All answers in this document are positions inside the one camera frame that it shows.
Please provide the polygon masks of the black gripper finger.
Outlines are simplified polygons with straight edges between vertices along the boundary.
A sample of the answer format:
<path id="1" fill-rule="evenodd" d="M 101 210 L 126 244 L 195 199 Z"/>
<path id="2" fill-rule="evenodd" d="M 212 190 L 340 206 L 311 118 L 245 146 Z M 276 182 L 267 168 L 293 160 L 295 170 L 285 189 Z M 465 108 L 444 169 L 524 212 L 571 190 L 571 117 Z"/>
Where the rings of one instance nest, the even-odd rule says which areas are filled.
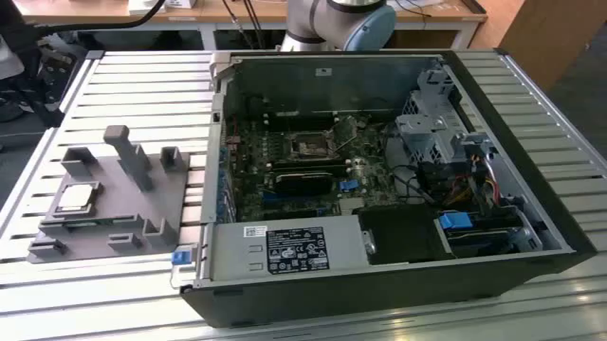
<path id="1" fill-rule="evenodd" d="M 41 46 L 32 79 L 33 110 L 45 126 L 60 126 L 64 113 L 58 108 L 74 77 L 77 58 L 50 46 Z"/>

